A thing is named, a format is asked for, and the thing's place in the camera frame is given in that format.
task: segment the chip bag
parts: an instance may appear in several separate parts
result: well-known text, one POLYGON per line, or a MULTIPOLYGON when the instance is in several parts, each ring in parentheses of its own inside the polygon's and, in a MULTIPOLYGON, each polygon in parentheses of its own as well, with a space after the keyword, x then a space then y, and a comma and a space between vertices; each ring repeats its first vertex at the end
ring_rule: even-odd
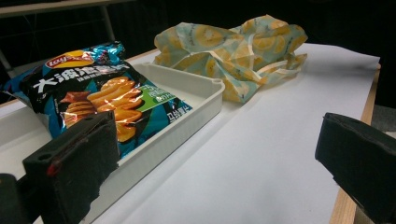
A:
POLYGON ((294 51, 307 39, 298 25, 269 15, 233 29, 182 22, 155 37, 154 63, 196 75, 220 78, 223 98, 247 102, 262 85, 295 77, 306 54, 294 51))
POLYGON ((123 60, 121 42, 66 52, 1 86, 30 106, 53 138, 90 114, 112 110, 120 157, 192 110, 123 60))

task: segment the lay's chip bag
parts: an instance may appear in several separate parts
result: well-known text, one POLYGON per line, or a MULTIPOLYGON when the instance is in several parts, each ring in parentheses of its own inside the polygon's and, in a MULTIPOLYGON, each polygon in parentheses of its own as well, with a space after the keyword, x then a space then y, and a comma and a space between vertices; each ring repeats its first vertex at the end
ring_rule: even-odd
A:
POLYGON ((53 138, 90 114, 114 111, 120 157, 192 108, 124 61, 119 41, 66 52, 0 86, 30 106, 53 138))

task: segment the white tray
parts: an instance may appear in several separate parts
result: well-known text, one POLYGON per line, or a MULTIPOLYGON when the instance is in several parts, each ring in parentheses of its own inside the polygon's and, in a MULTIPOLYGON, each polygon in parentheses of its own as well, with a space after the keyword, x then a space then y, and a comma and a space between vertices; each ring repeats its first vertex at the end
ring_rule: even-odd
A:
POLYGON ((133 67, 158 87, 191 105, 193 110, 119 161, 120 167, 107 178, 100 188, 99 198, 92 202, 85 223, 99 217, 221 110, 224 84, 219 79, 200 77, 152 63, 135 64, 133 67))

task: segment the cloth bag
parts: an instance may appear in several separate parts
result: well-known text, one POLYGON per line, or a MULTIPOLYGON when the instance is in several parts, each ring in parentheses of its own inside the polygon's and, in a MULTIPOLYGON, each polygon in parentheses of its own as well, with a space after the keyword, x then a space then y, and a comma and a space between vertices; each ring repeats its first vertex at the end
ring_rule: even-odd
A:
POLYGON ((226 87, 223 98, 245 103, 260 86, 298 74, 307 55, 294 51, 306 39, 302 27, 269 15, 233 29, 182 22, 155 36, 161 53, 153 63, 220 78, 226 87))

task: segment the black foam block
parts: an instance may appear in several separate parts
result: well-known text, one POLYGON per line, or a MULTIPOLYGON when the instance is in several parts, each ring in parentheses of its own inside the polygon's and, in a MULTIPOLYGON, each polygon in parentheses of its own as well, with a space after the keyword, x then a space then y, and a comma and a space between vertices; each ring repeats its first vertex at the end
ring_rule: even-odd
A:
POLYGON ((110 111, 79 121, 23 160, 28 180, 39 189, 44 223, 79 223, 119 159, 110 111))
POLYGON ((393 137, 359 120, 326 113, 315 158, 373 222, 396 222, 393 137))
POLYGON ((0 174, 0 223, 27 224, 27 212, 22 203, 14 175, 0 174))

